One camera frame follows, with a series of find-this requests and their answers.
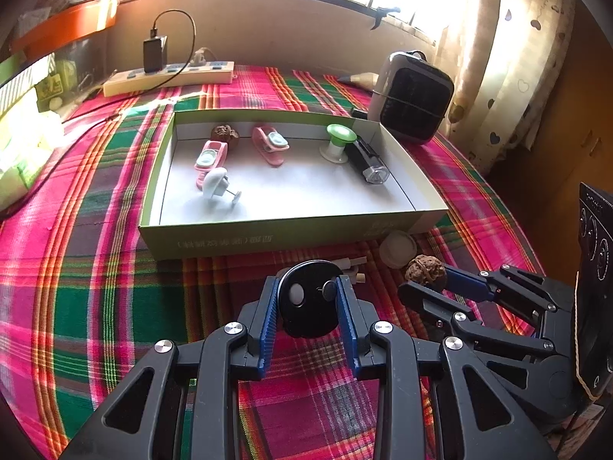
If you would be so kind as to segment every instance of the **cabinet handle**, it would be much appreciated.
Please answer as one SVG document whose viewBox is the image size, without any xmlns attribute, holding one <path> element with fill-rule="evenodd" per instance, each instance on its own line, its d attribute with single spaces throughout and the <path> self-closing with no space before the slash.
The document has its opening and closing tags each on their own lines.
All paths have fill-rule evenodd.
<svg viewBox="0 0 613 460">
<path fill-rule="evenodd" d="M 603 141 L 600 139 L 600 136 L 597 137 L 596 139 L 596 143 L 594 144 L 594 146 L 592 147 L 592 149 L 590 150 L 590 157 L 592 156 L 592 154 L 594 153 L 594 150 L 596 150 L 596 147 L 599 146 Z"/>
<path fill-rule="evenodd" d="M 587 147 L 587 144 L 589 143 L 589 141 L 592 139 L 592 130 L 589 130 L 584 138 L 584 140 L 581 142 L 581 148 L 585 148 Z"/>
</svg>

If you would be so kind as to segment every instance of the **blue gripper pad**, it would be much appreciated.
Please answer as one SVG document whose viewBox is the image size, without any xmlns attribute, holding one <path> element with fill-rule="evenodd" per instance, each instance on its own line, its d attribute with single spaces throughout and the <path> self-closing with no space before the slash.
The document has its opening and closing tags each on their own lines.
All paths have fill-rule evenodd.
<svg viewBox="0 0 613 460">
<path fill-rule="evenodd" d="M 447 285 L 445 285 L 447 290 L 475 302 L 494 300 L 494 294 L 487 286 L 485 278 L 451 266 L 445 266 L 445 271 L 447 271 Z"/>
<path fill-rule="evenodd" d="M 266 371 L 270 367 L 272 360 L 272 348 L 275 345 L 275 335 L 277 334 L 277 292 L 280 280 L 277 278 L 272 287 L 272 295 L 266 309 L 266 317 L 260 334 L 260 358 L 257 361 L 257 371 L 261 378 L 264 378 Z"/>
<path fill-rule="evenodd" d="M 351 373 L 353 373 L 354 377 L 357 377 L 360 369 L 360 360 L 357 352 L 356 328 L 351 321 L 349 304 L 347 303 L 347 297 L 345 296 L 340 278 L 336 279 L 336 288 L 338 290 L 336 294 L 336 312 L 338 314 L 338 326 L 341 329 L 341 339 L 343 341 L 345 358 L 347 359 L 347 365 L 349 365 Z"/>
</svg>

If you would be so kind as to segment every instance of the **cardboard box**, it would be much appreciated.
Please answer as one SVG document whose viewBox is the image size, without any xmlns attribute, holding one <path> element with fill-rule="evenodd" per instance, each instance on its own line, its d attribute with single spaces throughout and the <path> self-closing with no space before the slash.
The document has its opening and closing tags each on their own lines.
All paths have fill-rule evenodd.
<svg viewBox="0 0 613 460">
<path fill-rule="evenodd" d="M 268 123 L 287 140 L 274 168 L 251 141 Z M 366 183 L 348 163 L 320 156 L 329 124 L 352 128 L 390 170 L 381 185 Z M 241 136 L 229 151 L 230 190 L 204 199 L 194 163 L 212 128 L 230 124 Z M 380 124 L 315 113 L 272 110 L 176 112 L 162 135 L 140 214 L 140 234 L 157 260 L 209 257 L 371 240 L 391 230 L 431 229 L 447 207 L 404 148 Z"/>
</svg>

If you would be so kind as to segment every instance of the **power adapter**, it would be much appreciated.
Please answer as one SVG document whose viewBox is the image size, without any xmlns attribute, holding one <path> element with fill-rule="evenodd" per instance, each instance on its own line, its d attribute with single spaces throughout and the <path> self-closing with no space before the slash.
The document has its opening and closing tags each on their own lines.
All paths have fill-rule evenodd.
<svg viewBox="0 0 613 460">
<path fill-rule="evenodd" d="M 143 41 L 143 68 L 145 72 L 157 72 L 166 67 L 168 50 L 167 36 L 157 36 L 157 29 L 151 29 L 151 37 Z"/>
</svg>

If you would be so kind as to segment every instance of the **orange plastic container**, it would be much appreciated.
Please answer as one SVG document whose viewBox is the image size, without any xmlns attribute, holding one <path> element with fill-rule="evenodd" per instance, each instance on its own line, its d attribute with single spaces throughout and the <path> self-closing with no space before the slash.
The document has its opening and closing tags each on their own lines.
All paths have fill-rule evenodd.
<svg viewBox="0 0 613 460">
<path fill-rule="evenodd" d="M 12 53 L 22 51 L 36 61 L 64 45 L 115 24 L 118 0 L 96 0 L 67 8 L 11 43 Z"/>
</svg>

